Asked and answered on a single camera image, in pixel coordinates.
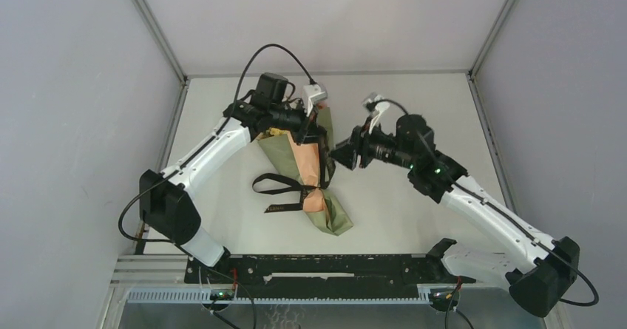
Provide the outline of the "yellow flower stem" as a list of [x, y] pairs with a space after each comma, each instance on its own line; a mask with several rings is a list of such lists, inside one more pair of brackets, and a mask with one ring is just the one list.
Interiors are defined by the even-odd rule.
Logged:
[[269, 128], [265, 134], [269, 138], [269, 137], [275, 137], [275, 136], [280, 136], [280, 135], [286, 135], [288, 133], [289, 131], [284, 130], [284, 129]]

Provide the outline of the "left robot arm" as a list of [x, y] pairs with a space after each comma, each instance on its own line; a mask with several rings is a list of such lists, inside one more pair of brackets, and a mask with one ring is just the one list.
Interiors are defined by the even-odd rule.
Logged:
[[222, 282], [231, 273], [228, 249], [202, 226], [194, 204], [199, 188], [239, 150], [270, 128], [290, 133], [297, 144], [314, 143], [323, 134], [317, 123], [318, 105], [327, 99], [326, 88], [315, 81], [302, 88], [298, 103], [284, 98], [291, 82], [284, 76], [263, 73], [244, 98], [235, 97], [219, 123], [190, 152], [160, 172], [146, 170], [139, 192], [123, 209], [138, 205], [142, 222], [203, 264], [211, 281]]

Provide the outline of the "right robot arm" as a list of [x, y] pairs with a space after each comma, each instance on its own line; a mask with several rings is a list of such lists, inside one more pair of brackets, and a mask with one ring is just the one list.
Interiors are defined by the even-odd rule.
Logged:
[[348, 169], [363, 169], [373, 160], [407, 169], [415, 190], [461, 215], [502, 248], [497, 253], [472, 250], [444, 238], [427, 253], [427, 271], [435, 281], [455, 276], [494, 285], [540, 318], [559, 302], [599, 303], [598, 290], [579, 269], [580, 246], [570, 237], [556, 240], [490, 196], [460, 163], [437, 150], [422, 116], [401, 116], [393, 134], [368, 118], [330, 156]]

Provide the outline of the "green orange wrapping paper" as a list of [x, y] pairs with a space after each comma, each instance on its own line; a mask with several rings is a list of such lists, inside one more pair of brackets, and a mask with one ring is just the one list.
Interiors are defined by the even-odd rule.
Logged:
[[336, 164], [330, 157], [334, 138], [328, 106], [319, 108], [316, 126], [320, 130], [314, 132], [313, 142], [300, 145], [287, 130], [270, 128], [263, 132], [257, 143], [276, 171], [256, 177], [252, 189], [271, 196], [297, 193], [295, 203], [271, 204], [264, 212], [302, 211], [321, 232], [339, 236], [352, 229], [353, 222], [337, 196], [329, 190]]

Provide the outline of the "black printed ribbon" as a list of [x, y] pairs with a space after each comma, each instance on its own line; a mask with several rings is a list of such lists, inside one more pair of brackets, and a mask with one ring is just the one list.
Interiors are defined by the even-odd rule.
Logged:
[[328, 210], [324, 190], [331, 184], [336, 171], [336, 164], [329, 155], [329, 143], [332, 140], [332, 130], [328, 128], [326, 136], [316, 143], [298, 145], [290, 133], [259, 140], [259, 145], [276, 171], [256, 177], [252, 181], [253, 191], [271, 196], [287, 193], [297, 193], [299, 196], [295, 203], [269, 205], [266, 214], [287, 211], [318, 213]]

